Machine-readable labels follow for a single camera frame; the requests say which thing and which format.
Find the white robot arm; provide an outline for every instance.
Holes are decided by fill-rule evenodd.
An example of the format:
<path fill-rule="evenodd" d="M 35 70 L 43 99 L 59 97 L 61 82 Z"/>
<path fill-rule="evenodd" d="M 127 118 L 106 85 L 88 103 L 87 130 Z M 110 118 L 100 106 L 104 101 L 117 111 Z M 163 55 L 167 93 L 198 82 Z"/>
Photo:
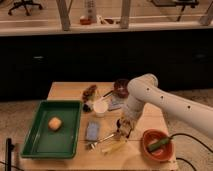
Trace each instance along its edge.
<path fill-rule="evenodd" d="M 132 79 L 128 84 L 129 97 L 123 106 L 118 131 L 128 134 L 142 115 L 146 102 L 177 116 L 190 126 L 213 138 L 213 108 L 167 93 L 157 88 L 158 80 L 152 74 Z"/>

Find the black cable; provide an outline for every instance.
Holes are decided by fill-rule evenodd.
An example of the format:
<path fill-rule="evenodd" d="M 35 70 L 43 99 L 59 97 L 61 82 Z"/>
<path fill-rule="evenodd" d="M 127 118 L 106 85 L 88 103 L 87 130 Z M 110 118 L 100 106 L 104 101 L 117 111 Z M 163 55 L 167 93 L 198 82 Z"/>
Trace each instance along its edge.
<path fill-rule="evenodd" d="M 199 142 L 201 145 L 203 145 L 207 150 L 209 150 L 211 153 L 213 153 L 213 150 L 212 150 L 209 146 L 207 146 L 207 145 L 204 144 L 202 141 L 200 141 L 199 139 L 197 139 L 196 137 L 194 137 L 194 136 L 192 136 L 192 135 L 189 135 L 189 134 L 186 134 L 186 133 L 176 133 L 176 134 L 173 134 L 170 138 L 173 139 L 173 137 L 178 136 L 178 135 L 187 136 L 187 137 L 190 137 L 190 138 L 196 140 L 196 141 Z M 187 164 L 189 164 L 189 165 L 192 167 L 192 169 L 193 169 L 194 171 L 197 171 L 197 169 L 196 169 L 196 168 L 192 165 L 192 163 L 190 163 L 188 160 L 186 160 L 186 159 L 184 159 L 184 158 L 181 158 L 181 157 L 177 157 L 176 159 L 177 159 L 177 160 L 182 160 L 182 161 L 186 162 Z"/>
<path fill-rule="evenodd" d="M 189 135 L 189 134 L 186 134 L 186 133 L 176 133 L 176 134 L 173 134 L 173 135 L 171 136 L 171 138 L 173 138 L 173 137 L 175 137 L 175 136 L 178 136 L 178 135 L 187 136 L 187 137 L 190 137 L 190 138 L 196 140 L 196 141 L 199 142 L 201 145 L 203 145 L 207 150 L 209 150 L 211 153 L 213 153 L 213 150 L 212 150 L 210 147 L 208 147 L 206 144 L 204 144 L 202 141 L 200 141 L 199 139 L 195 138 L 195 137 L 192 136 L 192 135 Z"/>
<path fill-rule="evenodd" d="M 196 169 L 188 160 L 186 160 L 186 159 L 184 159 L 184 158 L 181 158 L 181 157 L 177 157 L 176 159 L 177 159 L 177 160 L 182 160 L 182 161 L 186 162 L 187 164 L 189 164 L 189 165 L 192 167 L 192 169 L 193 169 L 194 171 L 197 171 L 197 169 Z"/>
<path fill-rule="evenodd" d="M 3 161 L 0 161 L 0 163 L 1 163 L 1 164 L 4 164 L 5 166 L 7 165 L 7 163 L 5 163 L 5 162 L 3 162 Z M 20 168 L 17 167 L 17 166 L 11 165 L 11 167 L 12 167 L 12 168 L 15 168 L 15 169 L 17 169 L 17 170 L 20 170 L 20 171 L 24 171 L 23 169 L 20 169 Z"/>

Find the red bowl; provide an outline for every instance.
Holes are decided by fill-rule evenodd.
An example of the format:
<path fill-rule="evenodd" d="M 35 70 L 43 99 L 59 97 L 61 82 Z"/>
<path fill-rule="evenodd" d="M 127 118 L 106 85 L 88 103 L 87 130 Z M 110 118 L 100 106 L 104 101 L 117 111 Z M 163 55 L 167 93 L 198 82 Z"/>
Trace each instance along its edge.
<path fill-rule="evenodd" d="M 174 151 L 171 141 L 168 144 L 161 146 L 154 152 L 149 152 L 147 150 L 148 145 L 153 144 L 158 140 L 166 137 L 168 136 L 164 132 L 159 130 L 149 129 L 145 131 L 141 139 L 142 150 L 145 156 L 157 162 L 168 161 L 172 157 Z"/>
<path fill-rule="evenodd" d="M 126 98 L 129 95 L 127 90 L 127 85 L 129 80 L 127 79 L 118 79 L 114 83 L 114 93 L 120 98 Z"/>

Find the potato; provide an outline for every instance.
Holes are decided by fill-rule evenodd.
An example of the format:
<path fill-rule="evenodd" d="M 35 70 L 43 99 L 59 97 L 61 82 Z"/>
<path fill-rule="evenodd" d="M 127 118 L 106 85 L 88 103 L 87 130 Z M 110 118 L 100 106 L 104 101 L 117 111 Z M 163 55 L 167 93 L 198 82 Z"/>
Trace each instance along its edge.
<path fill-rule="evenodd" d="M 62 121 L 57 117 L 51 118 L 49 123 L 48 123 L 48 127 L 52 131 L 57 131 L 61 127 L 61 125 L 62 125 Z"/>

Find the cabinet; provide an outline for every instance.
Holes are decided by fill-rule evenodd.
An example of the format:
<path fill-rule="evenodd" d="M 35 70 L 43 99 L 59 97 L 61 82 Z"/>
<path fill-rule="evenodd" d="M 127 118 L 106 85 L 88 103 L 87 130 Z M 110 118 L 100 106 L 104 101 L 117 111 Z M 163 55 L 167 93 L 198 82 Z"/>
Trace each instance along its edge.
<path fill-rule="evenodd" d="M 212 29 L 0 38 L 0 100 L 46 98 L 53 81 L 153 73 L 164 90 L 213 87 Z"/>

